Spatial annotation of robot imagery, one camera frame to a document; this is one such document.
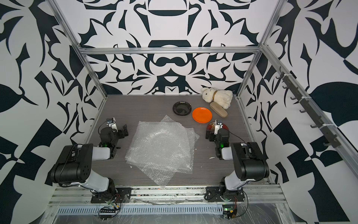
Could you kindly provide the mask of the red floral dinner plate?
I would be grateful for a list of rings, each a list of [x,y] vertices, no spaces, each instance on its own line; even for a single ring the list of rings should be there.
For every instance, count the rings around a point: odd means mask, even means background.
[[[206,130],[214,130],[214,122],[211,122],[207,125],[207,128]],[[225,129],[225,130],[228,130],[229,131],[229,128],[223,123],[223,127],[222,129]]]

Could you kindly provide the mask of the orange bubble plate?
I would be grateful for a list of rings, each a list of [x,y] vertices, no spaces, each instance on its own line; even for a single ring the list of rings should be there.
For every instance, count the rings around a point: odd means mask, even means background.
[[[200,124],[206,124],[212,120],[213,115],[209,109],[198,107],[192,111],[192,118]]]

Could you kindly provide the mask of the clear bubble wrap sheet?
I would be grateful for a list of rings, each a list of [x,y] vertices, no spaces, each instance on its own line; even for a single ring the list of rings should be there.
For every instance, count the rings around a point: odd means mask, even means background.
[[[194,151],[195,151],[195,144],[200,138],[200,136],[194,131],[194,128],[185,128],[189,143],[189,155],[186,155],[184,162],[181,166],[177,169],[177,172],[184,173],[184,174],[192,174],[193,173],[193,166],[194,166]]]
[[[186,168],[191,160],[187,130],[178,122],[140,121],[125,159],[146,168]]]
[[[181,124],[165,116],[160,122],[143,122],[144,141],[141,170],[157,185],[166,186],[183,162]]]

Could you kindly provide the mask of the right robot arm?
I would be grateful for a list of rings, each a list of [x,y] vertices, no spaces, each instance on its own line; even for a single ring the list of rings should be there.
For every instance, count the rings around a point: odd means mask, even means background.
[[[269,166],[256,142],[229,143],[230,132],[221,128],[206,131],[206,139],[215,143],[215,153],[220,160],[233,161],[234,171],[220,183],[222,194],[239,191],[249,182],[259,182],[269,176]]]

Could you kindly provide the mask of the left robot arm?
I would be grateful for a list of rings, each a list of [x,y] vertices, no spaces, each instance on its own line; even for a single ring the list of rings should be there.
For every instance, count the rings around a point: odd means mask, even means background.
[[[112,179],[101,176],[92,169],[93,161],[113,159],[117,153],[117,143],[129,135],[127,125],[114,128],[114,123],[99,132],[100,144],[75,144],[65,146],[49,173],[50,180],[60,187],[79,186],[100,194],[116,194]]]

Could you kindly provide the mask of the tan wooden brush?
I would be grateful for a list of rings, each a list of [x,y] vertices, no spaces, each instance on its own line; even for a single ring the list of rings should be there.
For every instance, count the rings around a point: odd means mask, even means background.
[[[211,102],[210,103],[210,108],[216,112],[220,117],[222,118],[226,118],[228,116],[228,113],[227,111],[222,107],[220,106],[219,104],[217,104],[216,102]]]

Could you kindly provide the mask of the white plush bunny toy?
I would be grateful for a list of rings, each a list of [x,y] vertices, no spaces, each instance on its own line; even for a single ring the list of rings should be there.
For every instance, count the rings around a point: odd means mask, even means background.
[[[207,103],[215,102],[225,110],[231,106],[233,93],[229,90],[217,90],[204,87],[201,89],[201,92],[202,99]]]

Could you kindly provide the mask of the right electronics board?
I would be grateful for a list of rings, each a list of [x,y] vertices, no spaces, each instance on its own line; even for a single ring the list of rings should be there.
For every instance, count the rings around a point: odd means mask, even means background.
[[[226,204],[223,205],[223,217],[225,219],[233,219],[237,216],[237,205],[236,204]]]

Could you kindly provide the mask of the electronics board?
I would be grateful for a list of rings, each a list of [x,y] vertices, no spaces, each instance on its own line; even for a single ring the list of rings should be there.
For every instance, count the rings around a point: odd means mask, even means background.
[[[237,205],[236,204],[226,204],[223,205],[223,217],[225,219],[233,219],[237,216]]]
[[[99,209],[98,218],[101,220],[107,220],[113,218],[119,214],[120,210],[121,210],[121,204],[115,205],[114,207],[104,206],[103,208]]]

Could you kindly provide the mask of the left electronics board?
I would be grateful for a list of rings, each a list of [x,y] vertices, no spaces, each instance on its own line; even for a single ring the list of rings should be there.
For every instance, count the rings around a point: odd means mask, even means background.
[[[120,210],[121,210],[121,204],[115,205],[114,207],[104,206],[103,208],[99,209],[98,218],[101,220],[107,220],[113,218],[119,214]]]

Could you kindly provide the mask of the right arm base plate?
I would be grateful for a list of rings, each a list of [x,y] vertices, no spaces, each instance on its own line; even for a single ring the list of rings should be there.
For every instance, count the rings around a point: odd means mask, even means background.
[[[243,190],[227,190],[225,186],[206,187],[204,199],[208,202],[243,202]]]

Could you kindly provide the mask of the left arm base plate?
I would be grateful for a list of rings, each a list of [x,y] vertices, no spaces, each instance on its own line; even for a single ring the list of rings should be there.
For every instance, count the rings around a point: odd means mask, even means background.
[[[100,193],[93,193],[90,203],[127,203],[131,198],[132,188],[115,188],[114,191],[108,190]]]

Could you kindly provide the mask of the aluminium frame rail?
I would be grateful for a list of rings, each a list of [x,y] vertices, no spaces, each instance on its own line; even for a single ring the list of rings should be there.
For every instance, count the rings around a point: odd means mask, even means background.
[[[79,48],[83,55],[175,54],[175,53],[256,53],[257,46],[245,47],[156,47],[156,48]]]

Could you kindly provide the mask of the black wall hook rail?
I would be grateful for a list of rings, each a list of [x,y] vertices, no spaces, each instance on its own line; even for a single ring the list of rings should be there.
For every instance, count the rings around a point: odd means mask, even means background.
[[[298,102],[303,108],[300,113],[308,114],[310,119],[314,122],[310,127],[319,129],[326,138],[326,142],[324,142],[323,145],[326,147],[332,146],[333,148],[340,147],[342,143],[340,142],[338,135],[333,131],[333,124],[323,117],[323,112],[318,109],[318,106],[312,97],[308,96],[308,93],[300,86],[292,74],[285,73],[282,71],[282,68],[279,68],[279,73],[280,75],[277,79],[280,79],[285,83],[283,88],[290,90],[294,95],[291,100]]]

